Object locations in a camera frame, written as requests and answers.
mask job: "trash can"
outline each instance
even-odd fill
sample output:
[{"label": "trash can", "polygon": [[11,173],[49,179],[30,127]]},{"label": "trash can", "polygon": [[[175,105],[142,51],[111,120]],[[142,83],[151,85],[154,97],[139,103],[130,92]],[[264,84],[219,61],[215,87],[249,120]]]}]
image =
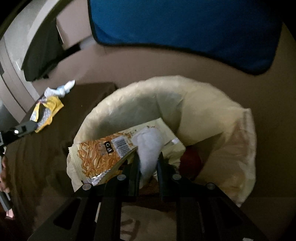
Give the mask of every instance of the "trash can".
[{"label": "trash can", "polygon": [[[255,184],[254,122],[250,109],[210,84],[166,76],[118,89],[88,114],[74,143],[100,139],[160,117],[185,146],[198,148],[204,166],[195,182],[215,183],[240,206]],[[70,155],[67,173],[77,190],[81,181]]]}]

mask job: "silver foil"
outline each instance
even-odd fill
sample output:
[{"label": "silver foil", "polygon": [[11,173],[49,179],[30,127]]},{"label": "silver foil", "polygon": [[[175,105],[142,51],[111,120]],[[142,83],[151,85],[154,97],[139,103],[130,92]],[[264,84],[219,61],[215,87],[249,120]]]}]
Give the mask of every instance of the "silver foil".
[{"label": "silver foil", "polygon": [[[38,100],[38,102],[41,103],[41,104],[42,104],[42,103],[46,103],[46,98],[45,98],[45,97],[42,97],[41,99]],[[31,120],[31,121],[35,121],[36,116],[37,116],[37,112],[40,113],[39,110],[38,110],[38,111],[33,111],[32,115],[31,115],[31,117],[30,117],[30,120]]]},{"label": "silver foil", "polygon": [[101,174],[97,175],[96,177],[91,178],[91,183],[93,186],[98,185],[99,181],[108,173],[111,169],[102,172]]},{"label": "silver foil", "polygon": [[37,129],[39,129],[39,128],[40,128],[40,127],[46,122],[46,120],[50,117],[50,114],[51,114],[50,109],[45,108],[45,109],[43,110],[42,118],[41,118],[40,121],[37,122],[37,126],[38,126]]}]

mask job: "snack wrapper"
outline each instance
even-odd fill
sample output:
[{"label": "snack wrapper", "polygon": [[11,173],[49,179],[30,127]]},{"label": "snack wrapper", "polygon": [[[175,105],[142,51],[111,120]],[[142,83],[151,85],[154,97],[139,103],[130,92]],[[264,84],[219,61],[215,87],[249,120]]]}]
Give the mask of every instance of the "snack wrapper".
[{"label": "snack wrapper", "polygon": [[[40,111],[40,105],[44,106],[44,109]],[[33,113],[30,117],[30,120],[37,122],[37,129],[35,132],[41,131],[45,126],[50,125],[52,122],[52,118],[56,115],[56,113],[63,108],[64,105],[56,96],[50,96],[48,98],[42,98],[37,102]]]},{"label": "snack wrapper", "polygon": [[133,153],[137,148],[131,141],[132,137],[145,127],[155,127],[160,130],[165,143],[161,150],[163,156],[165,159],[169,159],[170,164],[178,168],[185,147],[159,118],[99,140],[74,144],[70,147],[71,162],[81,181],[97,185],[120,174],[119,167],[126,160],[127,163],[132,162]]}]

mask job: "trash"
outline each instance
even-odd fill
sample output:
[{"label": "trash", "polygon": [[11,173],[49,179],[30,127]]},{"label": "trash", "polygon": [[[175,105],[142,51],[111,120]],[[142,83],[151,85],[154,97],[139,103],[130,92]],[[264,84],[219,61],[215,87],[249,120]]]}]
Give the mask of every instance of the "trash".
[{"label": "trash", "polygon": [[[148,144],[150,140],[158,143]],[[178,160],[183,155],[185,147],[176,140],[173,132],[159,118],[99,140],[73,144],[69,148],[69,153],[79,179],[83,183],[97,185],[109,180],[126,159],[131,163],[133,151],[138,146],[140,171],[144,176],[141,185],[144,185],[155,171],[156,161],[161,151],[164,158],[168,158],[169,163],[178,168]]]},{"label": "trash", "polygon": [[74,84],[75,80],[72,80],[65,85],[59,86],[56,90],[50,88],[45,90],[44,96],[38,100],[30,117],[30,120],[38,124],[38,128],[35,130],[36,133],[51,124],[54,115],[64,106],[59,98],[69,93]]},{"label": "trash", "polygon": [[187,146],[180,158],[179,173],[183,177],[194,180],[202,169],[202,160],[195,146]]},{"label": "trash", "polygon": [[[251,110],[210,84],[166,76],[118,89],[88,114],[74,143],[96,140],[160,117],[185,146],[197,147],[203,167],[194,182],[213,182],[241,205],[256,180]],[[68,156],[67,173],[77,190],[81,182],[70,160]]]},{"label": "trash", "polygon": [[71,80],[71,81],[68,81],[65,85],[59,86],[56,90],[48,87],[44,91],[44,96],[46,98],[50,96],[57,96],[59,98],[63,98],[66,94],[70,92],[70,90],[74,85],[75,85],[75,80]]},{"label": "trash", "polygon": [[138,146],[140,158],[140,188],[145,186],[153,175],[161,149],[164,146],[160,130],[155,127],[144,127],[132,137],[134,145]]}]

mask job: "black object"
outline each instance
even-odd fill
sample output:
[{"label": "black object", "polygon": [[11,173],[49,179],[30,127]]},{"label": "black object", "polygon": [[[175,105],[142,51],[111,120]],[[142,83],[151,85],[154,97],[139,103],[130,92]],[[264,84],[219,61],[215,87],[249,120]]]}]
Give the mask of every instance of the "black object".
[{"label": "black object", "polygon": [[[33,132],[36,129],[37,129],[37,123],[30,120],[16,127],[11,128],[8,131],[1,131],[0,132],[0,156],[2,157],[4,155],[5,146]],[[12,208],[10,197],[7,193],[0,192],[0,203],[4,211],[8,211]]]},{"label": "black object", "polygon": [[109,141],[106,141],[104,143],[106,151],[108,152],[108,154],[112,153],[114,150],[112,149],[111,143]]},{"label": "black object", "polygon": [[48,78],[48,73],[60,61],[80,50],[79,44],[63,49],[56,19],[40,28],[38,34],[30,44],[22,64],[26,81],[29,82]]},{"label": "black object", "polygon": [[[161,199],[177,203],[177,240],[268,240],[215,184],[192,183],[177,174],[162,154],[157,163],[157,176]],[[136,154],[133,163],[106,184],[95,187],[84,184],[31,235],[29,241],[121,240],[121,205],[136,201],[139,180]]]},{"label": "black object", "polygon": [[3,69],[3,67],[2,67],[2,65],[0,63],[0,76],[2,77],[3,74],[4,74],[4,69]]}]

